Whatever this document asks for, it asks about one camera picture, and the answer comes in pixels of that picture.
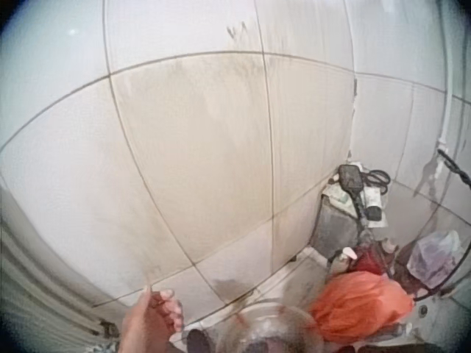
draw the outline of white bottle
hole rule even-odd
[[[337,255],[333,260],[327,274],[326,281],[332,279],[338,274],[344,274],[348,270],[351,260],[356,260],[358,256],[352,248],[343,248],[341,253]]]

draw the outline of clear plastic bag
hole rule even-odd
[[[447,278],[463,255],[458,233],[433,232],[414,245],[407,269],[428,288],[435,288]]]

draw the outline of black cable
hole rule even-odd
[[[468,185],[471,189],[471,179],[470,179],[470,176],[468,174],[466,174],[464,171],[462,171],[458,165],[455,163],[454,160],[451,159],[450,156],[448,156],[448,154],[446,154],[444,151],[442,151],[441,149],[438,150],[438,154],[440,156],[442,156],[444,159],[445,159],[445,165],[447,166],[448,169],[450,169],[450,171],[454,174],[458,174],[459,177],[461,178],[461,181]]]
[[[461,181],[468,185],[471,189],[471,179],[470,177],[468,176],[468,174],[466,174],[464,171],[462,171],[458,165],[456,164],[456,162],[454,160],[451,159],[450,156],[448,156],[444,151],[442,151],[441,149],[438,150],[438,154],[440,156],[442,156],[444,159],[445,159],[445,165],[447,166],[448,169],[450,169],[450,171],[454,174],[458,174],[461,178]],[[448,276],[439,284],[437,285],[435,288],[433,289],[430,289],[428,290],[428,293],[427,294],[424,294],[423,296],[419,296],[417,298],[414,298],[414,301],[415,302],[420,302],[421,300],[424,300],[424,299],[427,299],[429,296],[432,296],[434,295],[435,293],[437,293],[449,280],[450,278],[452,277],[452,275],[454,275],[457,270],[461,267],[461,265],[463,264],[464,260],[466,259],[466,257],[468,256],[468,254],[471,252],[471,243],[469,244],[469,246],[467,247],[466,251],[464,252],[463,256],[461,257],[461,259],[458,261],[458,263],[456,264],[455,268],[448,274]]]
[[[385,171],[375,169],[368,173],[361,173],[361,178],[366,186],[380,188],[381,195],[388,192],[388,185],[391,183],[391,177]]]

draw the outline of clear plastic bowl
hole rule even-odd
[[[253,304],[230,319],[219,336],[216,352],[322,352],[323,340],[313,325],[312,317],[295,307],[277,302]]]

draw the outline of fingernail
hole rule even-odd
[[[161,290],[160,296],[162,296],[162,299],[170,299],[174,296],[174,291],[172,289]]]

